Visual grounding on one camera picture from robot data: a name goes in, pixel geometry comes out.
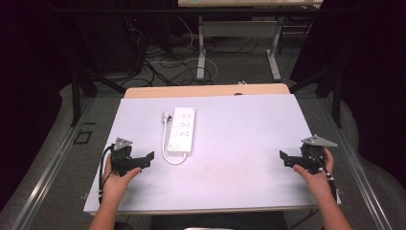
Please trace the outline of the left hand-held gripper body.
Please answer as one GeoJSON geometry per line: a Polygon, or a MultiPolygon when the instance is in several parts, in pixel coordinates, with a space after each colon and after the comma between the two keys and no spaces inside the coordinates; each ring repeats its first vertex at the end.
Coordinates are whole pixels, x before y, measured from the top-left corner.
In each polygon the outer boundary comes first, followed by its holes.
{"type": "Polygon", "coordinates": [[[114,173],[124,176],[135,168],[143,169],[145,164],[141,158],[132,158],[132,142],[118,137],[111,152],[111,168],[114,173]]]}

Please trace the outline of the metal floor rail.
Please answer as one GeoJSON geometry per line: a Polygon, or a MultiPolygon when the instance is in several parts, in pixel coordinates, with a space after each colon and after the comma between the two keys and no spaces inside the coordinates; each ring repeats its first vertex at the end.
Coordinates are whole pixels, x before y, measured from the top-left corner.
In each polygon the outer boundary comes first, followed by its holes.
{"type": "Polygon", "coordinates": [[[79,120],[73,126],[73,103],[63,99],[56,122],[46,137],[28,172],[8,201],[1,217],[8,215],[8,230],[27,230],[79,133],[79,123],[93,106],[95,99],[83,99],[79,120]]]}
{"type": "Polygon", "coordinates": [[[328,99],[320,99],[320,105],[324,111],[325,116],[327,117],[328,122],[332,126],[334,132],[338,136],[338,143],[344,151],[344,158],[346,163],[351,171],[352,177],[358,187],[358,190],[366,204],[369,213],[374,221],[377,230],[394,230],[390,224],[388,218],[386,217],[385,212],[383,211],[375,192],[365,175],[365,170],[361,165],[358,157],[355,154],[355,151],[350,145],[349,140],[347,139],[343,129],[336,125],[336,122],[332,118],[332,107],[329,104],[328,99]]]}

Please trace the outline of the white desk with metal legs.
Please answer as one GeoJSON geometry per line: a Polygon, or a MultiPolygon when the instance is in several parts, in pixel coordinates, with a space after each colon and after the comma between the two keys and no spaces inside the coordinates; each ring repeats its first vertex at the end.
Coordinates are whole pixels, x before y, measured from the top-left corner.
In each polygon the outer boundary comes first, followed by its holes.
{"type": "MultiPolygon", "coordinates": [[[[324,0],[178,0],[178,6],[189,10],[301,10],[303,7],[320,7],[324,0]]],[[[205,77],[206,37],[268,37],[272,40],[271,48],[266,51],[271,77],[274,81],[281,81],[282,77],[275,54],[282,36],[282,16],[274,16],[273,20],[236,20],[217,19],[209,21],[203,16],[198,17],[199,57],[196,78],[205,77]]]]}

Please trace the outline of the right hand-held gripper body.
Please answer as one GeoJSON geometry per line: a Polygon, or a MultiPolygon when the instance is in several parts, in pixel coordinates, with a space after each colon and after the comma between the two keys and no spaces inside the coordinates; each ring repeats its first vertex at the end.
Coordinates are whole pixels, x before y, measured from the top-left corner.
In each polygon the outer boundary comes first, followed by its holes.
{"type": "Polygon", "coordinates": [[[327,157],[324,148],[337,147],[337,144],[317,135],[304,138],[300,147],[302,156],[296,159],[292,165],[300,165],[311,174],[318,171],[327,172],[327,157]]]}

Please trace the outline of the dark computer tower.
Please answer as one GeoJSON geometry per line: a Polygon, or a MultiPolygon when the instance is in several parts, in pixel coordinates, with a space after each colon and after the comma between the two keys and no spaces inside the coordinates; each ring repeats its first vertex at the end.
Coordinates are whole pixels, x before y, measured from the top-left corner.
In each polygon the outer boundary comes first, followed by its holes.
{"type": "Polygon", "coordinates": [[[100,72],[140,73],[146,38],[129,17],[84,16],[78,24],[100,72]]]}

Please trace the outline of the person's left hand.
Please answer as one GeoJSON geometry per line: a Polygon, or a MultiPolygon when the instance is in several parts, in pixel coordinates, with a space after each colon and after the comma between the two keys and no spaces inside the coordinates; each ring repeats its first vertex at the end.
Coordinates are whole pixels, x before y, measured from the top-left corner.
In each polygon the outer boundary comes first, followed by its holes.
{"type": "Polygon", "coordinates": [[[124,198],[129,183],[141,171],[141,168],[135,168],[124,176],[115,175],[111,167],[111,155],[108,155],[102,175],[101,204],[118,206],[124,198]]]}

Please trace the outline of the person's dark clothing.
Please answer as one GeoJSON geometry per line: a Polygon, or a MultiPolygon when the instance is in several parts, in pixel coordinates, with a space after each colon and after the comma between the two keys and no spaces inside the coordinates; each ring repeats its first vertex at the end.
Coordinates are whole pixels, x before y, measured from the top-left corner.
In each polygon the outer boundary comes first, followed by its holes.
{"type": "Polygon", "coordinates": [[[283,212],[163,215],[151,218],[150,230],[221,228],[230,230],[289,230],[283,212]]]}

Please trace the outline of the black metal stand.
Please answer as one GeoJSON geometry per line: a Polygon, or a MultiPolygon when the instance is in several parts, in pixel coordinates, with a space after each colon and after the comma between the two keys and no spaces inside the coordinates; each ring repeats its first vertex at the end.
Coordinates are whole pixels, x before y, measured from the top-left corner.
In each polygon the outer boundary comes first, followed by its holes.
{"type": "Polygon", "coordinates": [[[332,96],[332,109],[331,117],[339,128],[341,124],[341,98],[342,98],[342,83],[343,83],[343,70],[335,67],[323,68],[316,74],[306,78],[302,82],[296,83],[289,88],[291,93],[295,93],[305,86],[313,83],[314,81],[320,81],[321,83],[316,89],[316,96],[318,98],[326,98],[328,92],[333,93],[332,96]]]}
{"type": "Polygon", "coordinates": [[[83,64],[77,64],[71,71],[71,86],[72,86],[72,102],[73,102],[73,120],[71,126],[74,127],[81,117],[80,106],[80,91],[83,91],[87,97],[94,98],[99,91],[94,84],[94,81],[99,81],[102,84],[116,90],[119,93],[124,93],[126,89],[119,86],[112,80],[104,77],[102,74],[91,70],[83,64]]]}

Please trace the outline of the black floor socket plate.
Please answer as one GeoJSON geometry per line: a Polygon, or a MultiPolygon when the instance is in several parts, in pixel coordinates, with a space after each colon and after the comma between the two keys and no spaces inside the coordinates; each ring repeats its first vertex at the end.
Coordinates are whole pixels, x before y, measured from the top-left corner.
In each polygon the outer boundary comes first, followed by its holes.
{"type": "Polygon", "coordinates": [[[75,145],[86,145],[91,136],[92,136],[93,132],[92,131],[86,131],[86,130],[80,130],[79,133],[77,134],[77,136],[74,138],[74,144],[75,145]]]}

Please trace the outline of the person's right hand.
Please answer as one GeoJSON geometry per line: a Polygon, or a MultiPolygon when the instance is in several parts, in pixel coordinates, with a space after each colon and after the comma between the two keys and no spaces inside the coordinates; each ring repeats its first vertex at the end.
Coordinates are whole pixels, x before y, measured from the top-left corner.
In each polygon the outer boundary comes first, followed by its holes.
{"type": "Polygon", "coordinates": [[[311,174],[300,165],[294,165],[293,170],[302,177],[317,202],[326,204],[329,200],[335,201],[324,171],[311,174]]]}

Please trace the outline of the black horizontal frame bar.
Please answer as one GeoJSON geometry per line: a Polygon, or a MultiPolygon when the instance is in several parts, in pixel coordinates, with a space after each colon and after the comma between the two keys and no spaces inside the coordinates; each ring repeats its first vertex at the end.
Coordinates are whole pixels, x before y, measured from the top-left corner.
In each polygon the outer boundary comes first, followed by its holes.
{"type": "Polygon", "coordinates": [[[252,14],[252,15],[288,15],[315,14],[331,15],[353,13],[354,9],[340,10],[265,10],[265,9],[175,9],[175,10],[83,10],[83,9],[54,9],[59,13],[71,14],[136,14],[136,15],[212,15],[212,14],[252,14]]]}

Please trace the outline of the white power strip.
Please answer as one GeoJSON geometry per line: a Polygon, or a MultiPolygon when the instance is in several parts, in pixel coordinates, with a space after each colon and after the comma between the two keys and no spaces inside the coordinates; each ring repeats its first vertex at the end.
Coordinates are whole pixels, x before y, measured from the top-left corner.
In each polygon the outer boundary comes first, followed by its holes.
{"type": "Polygon", "coordinates": [[[169,135],[168,152],[186,153],[192,151],[195,108],[176,107],[173,112],[169,135]]]}

